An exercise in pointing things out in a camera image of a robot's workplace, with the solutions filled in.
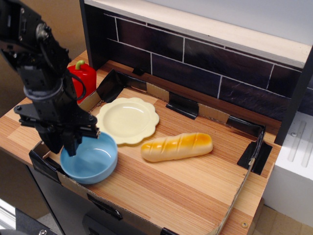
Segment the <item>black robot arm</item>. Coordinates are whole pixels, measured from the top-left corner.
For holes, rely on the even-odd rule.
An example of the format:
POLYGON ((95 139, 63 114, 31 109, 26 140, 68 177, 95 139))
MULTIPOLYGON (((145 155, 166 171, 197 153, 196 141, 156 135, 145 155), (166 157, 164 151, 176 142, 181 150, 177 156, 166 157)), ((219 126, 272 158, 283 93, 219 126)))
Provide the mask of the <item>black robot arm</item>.
POLYGON ((31 100, 14 108, 20 123, 35 128, 52 152, 64 148, 74 156, 84 136, 99 137, 96 117, 78 106, 68 50, 41 16, 19 0, 0 3, 0 53, 31 100))

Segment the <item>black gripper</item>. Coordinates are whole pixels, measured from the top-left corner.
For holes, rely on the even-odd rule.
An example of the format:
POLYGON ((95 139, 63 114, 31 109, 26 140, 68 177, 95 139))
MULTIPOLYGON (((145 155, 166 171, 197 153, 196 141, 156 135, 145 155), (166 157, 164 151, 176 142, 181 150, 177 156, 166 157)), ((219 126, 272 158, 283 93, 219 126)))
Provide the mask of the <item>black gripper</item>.
POLYGON ((74 85, 25 85, 23 91, 31 103, 16 106, 14 112, 20 116, 22 126, 37 130, 51 152, 58 154, 64 146, 72 157, 83 136, 99 137, 97 118, 78 106, 74 85))

